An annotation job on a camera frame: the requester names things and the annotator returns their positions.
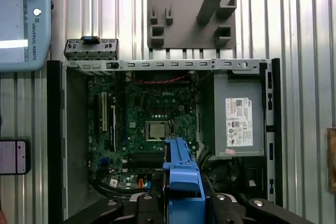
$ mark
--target gray wall mount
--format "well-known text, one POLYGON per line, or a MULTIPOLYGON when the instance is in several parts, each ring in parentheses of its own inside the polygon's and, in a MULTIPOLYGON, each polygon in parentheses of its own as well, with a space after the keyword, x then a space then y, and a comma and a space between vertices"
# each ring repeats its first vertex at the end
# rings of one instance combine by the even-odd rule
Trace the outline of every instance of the gray wall mount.
POLYGON ((148 0, 148 47, 235 46, 236 0, 148 0))

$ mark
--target green circuit board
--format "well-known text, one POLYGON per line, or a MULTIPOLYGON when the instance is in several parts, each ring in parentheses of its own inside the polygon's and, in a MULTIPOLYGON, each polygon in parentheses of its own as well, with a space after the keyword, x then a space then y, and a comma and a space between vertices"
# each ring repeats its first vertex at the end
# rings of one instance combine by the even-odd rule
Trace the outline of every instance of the green circuit board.
POLYGON ((137 183, 123 169, 130 154, 160 154, 182 137, 196 156, 196 101, 190 83, 146 84, 114 76, 88 79, 89 170, 108 168, 118 185, 137 183))

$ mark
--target metal screw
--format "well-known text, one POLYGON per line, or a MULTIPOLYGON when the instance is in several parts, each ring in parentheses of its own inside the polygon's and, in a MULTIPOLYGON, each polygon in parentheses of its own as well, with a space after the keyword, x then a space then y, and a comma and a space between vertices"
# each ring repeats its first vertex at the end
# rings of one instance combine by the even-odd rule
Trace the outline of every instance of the metal screw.
POLYGON ((217 195, 217 198, 220 199, 220 200, 224 200, 224 199, 225 199, 225 196, 222 195, 222 194, 218 194, 218 195, 217 195))
POLYGON ((253 204, 258 206, 258 207, 262 207, 264 205, 264 203, 262 203, 260 200, 254 200, 253 204))
POLYGON ((107 205, 108 206, 115 206, 117 203, 114 201, 114 200, 110 200, 108 203, 107 203, 107 205))
POLYGON ((33 14, 37 17, 37 16, 40 16, 40 14, 42 13, 41 9, 39 8, 35 8, 33 10, 33 14))

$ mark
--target cpu socket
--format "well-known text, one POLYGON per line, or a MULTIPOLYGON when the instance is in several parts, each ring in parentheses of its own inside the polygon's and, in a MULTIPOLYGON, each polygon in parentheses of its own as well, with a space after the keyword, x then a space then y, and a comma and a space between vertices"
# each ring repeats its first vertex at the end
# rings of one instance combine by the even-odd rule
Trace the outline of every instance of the cpu socket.
POLYGON ((162 141, 169 138, 171 125, 168 121, 153 121, 145 124, 146 141, 162 141))

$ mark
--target connector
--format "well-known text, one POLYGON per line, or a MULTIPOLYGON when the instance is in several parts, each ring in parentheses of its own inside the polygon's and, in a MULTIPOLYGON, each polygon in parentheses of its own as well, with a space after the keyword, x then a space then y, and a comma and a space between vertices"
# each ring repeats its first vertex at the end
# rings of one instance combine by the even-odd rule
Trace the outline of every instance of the connector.
POLYGON ((101 92, 101 104, 102 104, 102 131, 107 131, 107 92, 101 92))

